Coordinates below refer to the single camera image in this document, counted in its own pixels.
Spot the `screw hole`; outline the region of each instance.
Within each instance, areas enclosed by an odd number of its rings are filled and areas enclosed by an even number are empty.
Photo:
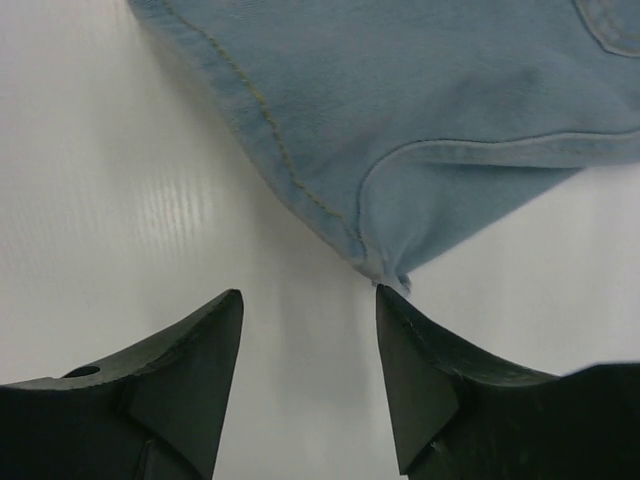
[[[75,370],[70,371],[62,378],[76,378],[76,377],[87,377],[89,375],[93,375],[94,373],[98,373],[100,371],[100,367],[96,367],[94,365],[87,365],[84,367],[76,368]]]

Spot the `yellow stitching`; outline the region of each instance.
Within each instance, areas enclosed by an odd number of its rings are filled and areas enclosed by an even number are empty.
[[[267,106],[267,102],[262,96],[262,93],[260,93],[258,88],[253,84],[253,82],[251,81],[249,76],[244,72],[244,70],[240,68],[240,66],[233,60],[231,55],[224,49],[224,47],[222,47],[222,45],[220,45],[220,43],[218,43],[218,41],[215,38],[209,35],[201,27],[198,27],[197,25],[195,25],[194,23],[191,23],[189,20],[184,18],[182,15],[180,15],[175,10],[170,0],[162,0],[162,3],[164,4],[167,12],[169,12],[170,15],[175,17],[178,21],[182,22],[185,26],[189,27],[191,30],[205,37],[209,41],[209,43],[211,43],[211,46],[216,50],[218,55],[220,55],[224,60],[226,60],[226,62],[233,69],[233,71],[236,72],[236,74],[240,77],[240,79],[245,83],[245,85],[249,89],[249,92],[254,96],[254,98],[260,105],[260,112],[262,113],[262,116],[271,126],[273,137],[275,138],[276,143],[278,144],[278,148],[280,150],[280,154],[282,155],[282,159],[284,160],[285,165],[289,170],[289,175],[291,176],[291,182],[300,190],[302,190],[316,205],[322,208],[326,213],[340,220],[340,223],[342,223],[342,226],[344,227],[345,231],[351,238],[359,242],[362,242],[365,246],[367,246],[368,248],[371,248],[371,246],[364,241],[361,235],[359,235],[357,232],[352,231],[349,228],[346,220],[340,213],[336,212],[335,210],[332,210],[327,205],[325,205],[321,199],[319,199],[313,192],[311,192],[307,188],[307,186],[302,181],[298,179],[296,175],[295,165],[284,144],[284,140],[282,139],[282,135],[278,128],[278,124],[274,116],[269,111],[269,107]]]
[[[621,38],[625,38],[627,40],[640,40],[640,34],[631,34],[624,31],[622,25],[618,23],[618,20],[611,13],[611,5],[609,1],[598,0],[598,3],[604,12],[604,17],[607,19],[607,22],[614,32],[616,32]]]

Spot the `jeans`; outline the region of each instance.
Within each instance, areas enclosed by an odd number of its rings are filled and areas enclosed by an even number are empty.
[[[408,273],[571,177],[640,161],[637,0],[130,0],[283,203]]]

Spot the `white backdrop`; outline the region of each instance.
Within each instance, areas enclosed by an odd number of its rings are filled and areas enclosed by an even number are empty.
[[[242,289],[218,480],[397,478],[370,283],[263,185],[124,0],[0,7],[0,383]],[[640,165],[585,172],[413,275],[425,313],[555,373],[640,359]]]

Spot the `white surface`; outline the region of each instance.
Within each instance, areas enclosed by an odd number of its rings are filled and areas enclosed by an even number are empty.
[[[229,287],[216,478],[397,478],[373,289],[263,185],[124,0],[4,0],[0,383],[59,376]],[[592,170],[413,275],[412,301],[557,373],[640,359],[640,166]]]

